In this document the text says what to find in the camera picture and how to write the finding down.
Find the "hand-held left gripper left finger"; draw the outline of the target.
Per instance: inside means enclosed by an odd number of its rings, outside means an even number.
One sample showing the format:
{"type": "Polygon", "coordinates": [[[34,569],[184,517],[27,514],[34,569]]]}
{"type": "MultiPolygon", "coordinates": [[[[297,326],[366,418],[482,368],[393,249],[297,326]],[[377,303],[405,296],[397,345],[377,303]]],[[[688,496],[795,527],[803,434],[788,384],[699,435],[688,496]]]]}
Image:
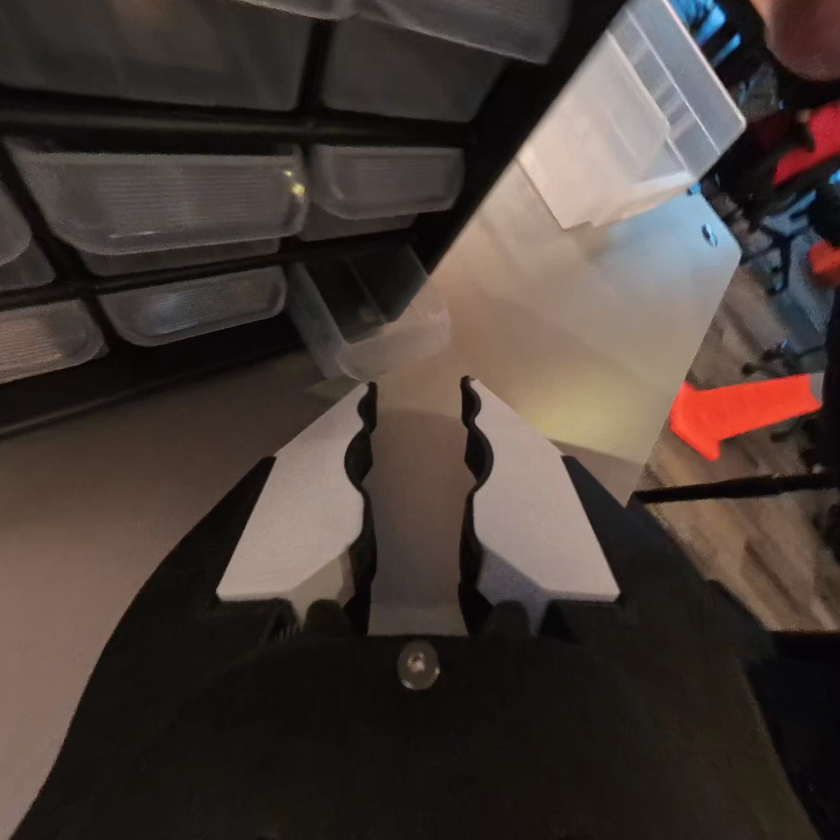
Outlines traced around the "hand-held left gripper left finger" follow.
{"type": "Polygon", "coordinates": [[[366,634],[377,548],[364,479],[373,464],[377,386],[356,386],[274,455],[217,585],[221,602],[281,601],[302,623],[335,602],[366,634]]]}

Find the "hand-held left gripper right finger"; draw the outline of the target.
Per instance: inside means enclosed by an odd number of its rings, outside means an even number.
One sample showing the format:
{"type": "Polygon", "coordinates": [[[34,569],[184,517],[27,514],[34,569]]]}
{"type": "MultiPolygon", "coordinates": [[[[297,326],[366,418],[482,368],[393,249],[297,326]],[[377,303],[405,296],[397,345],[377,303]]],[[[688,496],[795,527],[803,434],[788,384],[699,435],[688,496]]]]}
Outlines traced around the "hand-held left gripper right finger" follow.
{"type": "Polygon", "coordinates": [[[459,543],[467,632],[508,603],[531,634],[551,626],[557,604],[617,604],[619,584],[562,452],[477,378],[459,388],[474,480],[459,543]]]}

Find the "clear plastic drawer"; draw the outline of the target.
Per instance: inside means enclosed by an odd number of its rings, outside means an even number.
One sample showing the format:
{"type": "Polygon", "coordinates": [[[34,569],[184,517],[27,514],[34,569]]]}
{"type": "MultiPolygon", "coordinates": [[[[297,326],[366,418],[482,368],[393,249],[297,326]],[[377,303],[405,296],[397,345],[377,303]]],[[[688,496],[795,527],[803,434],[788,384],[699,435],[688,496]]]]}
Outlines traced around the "clear plastic drawer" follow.
{"type": "Polygon", "coordinates": [[[409,246],[300,261],[287,277],[286,310],[326,379],[372,382],[449,341],[447,303],[409,246]]]}

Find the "row of clear cabinet drawers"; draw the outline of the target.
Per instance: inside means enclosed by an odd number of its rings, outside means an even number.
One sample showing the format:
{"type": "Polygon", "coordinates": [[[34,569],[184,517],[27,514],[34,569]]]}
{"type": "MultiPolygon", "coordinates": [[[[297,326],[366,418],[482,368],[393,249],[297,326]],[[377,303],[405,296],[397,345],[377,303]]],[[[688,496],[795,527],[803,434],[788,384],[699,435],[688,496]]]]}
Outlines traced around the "row of clear cabinet drawers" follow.
{"type": "Polygon", "coordinates": [[[193,354],[409,246],[571,2],[2,2],[2,388],[193,354]]]}

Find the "clear plastic bin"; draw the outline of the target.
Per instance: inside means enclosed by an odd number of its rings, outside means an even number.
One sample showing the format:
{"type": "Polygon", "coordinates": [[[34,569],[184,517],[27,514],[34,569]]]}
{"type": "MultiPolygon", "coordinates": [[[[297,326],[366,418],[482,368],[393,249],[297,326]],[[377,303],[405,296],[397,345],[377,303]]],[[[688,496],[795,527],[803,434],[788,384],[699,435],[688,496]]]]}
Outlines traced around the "clear plastic bin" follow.
{"type": "Polygon", "coordinates": [[[630,2],[518,153],[563,229],[687,192],[747,121],[670,2],[630,2]]]}

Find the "person's right hand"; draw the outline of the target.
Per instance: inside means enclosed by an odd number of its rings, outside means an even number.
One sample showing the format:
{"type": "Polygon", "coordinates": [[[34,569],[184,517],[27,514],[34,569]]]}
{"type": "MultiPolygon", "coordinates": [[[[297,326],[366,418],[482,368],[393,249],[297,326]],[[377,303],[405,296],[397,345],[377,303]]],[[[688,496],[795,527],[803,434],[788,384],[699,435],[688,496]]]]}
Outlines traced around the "person's right hand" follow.
{"type": "Polygon", "coordinates": [[[774,57],[809,81],[839,78],[839,2],[771,1],[765,39],[774,57]]]}

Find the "black metal bar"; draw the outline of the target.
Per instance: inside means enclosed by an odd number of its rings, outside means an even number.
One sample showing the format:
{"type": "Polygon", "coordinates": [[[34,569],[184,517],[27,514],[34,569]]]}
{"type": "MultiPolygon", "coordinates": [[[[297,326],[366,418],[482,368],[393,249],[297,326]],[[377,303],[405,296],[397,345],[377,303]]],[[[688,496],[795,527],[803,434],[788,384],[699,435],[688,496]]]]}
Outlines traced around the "black metal bar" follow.
{"type": "Polygon", "coordinates": [[[690,501],[721,501],[778,497],[801,491],[834,490],[839,485],[836,471],[791,476],[756,476],[727,479],[690,486],[637,490],[633,499],[645,505],[690,501]]]}

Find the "orange traffic cone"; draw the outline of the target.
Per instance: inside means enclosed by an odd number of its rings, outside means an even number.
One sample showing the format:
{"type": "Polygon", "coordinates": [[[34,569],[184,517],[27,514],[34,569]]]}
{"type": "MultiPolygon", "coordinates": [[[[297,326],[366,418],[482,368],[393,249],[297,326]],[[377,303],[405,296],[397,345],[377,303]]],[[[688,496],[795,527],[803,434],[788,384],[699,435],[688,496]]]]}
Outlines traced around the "orange traffic cone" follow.
{"type": "Polygon", "coordinates": [[[817,413],[823,372],[788,375],[699,391],[684,382],[668,415],[668,428],[703,459],[719,459],[729,439],[817,413]]]}

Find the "red fabric bag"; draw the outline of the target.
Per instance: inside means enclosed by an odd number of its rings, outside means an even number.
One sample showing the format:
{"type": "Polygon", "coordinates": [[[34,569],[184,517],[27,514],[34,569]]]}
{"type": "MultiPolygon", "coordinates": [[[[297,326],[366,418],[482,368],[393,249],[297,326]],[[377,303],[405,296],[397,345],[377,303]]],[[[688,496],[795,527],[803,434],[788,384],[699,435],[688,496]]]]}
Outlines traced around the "red fabric bag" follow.
{"type": "Polygon", "coordinates": [[[783,185],[800,175],[811,175],[839,160],[839,101],[814,108],[796,122],[794,146],[780,158],[772,184],[783,185]]]}

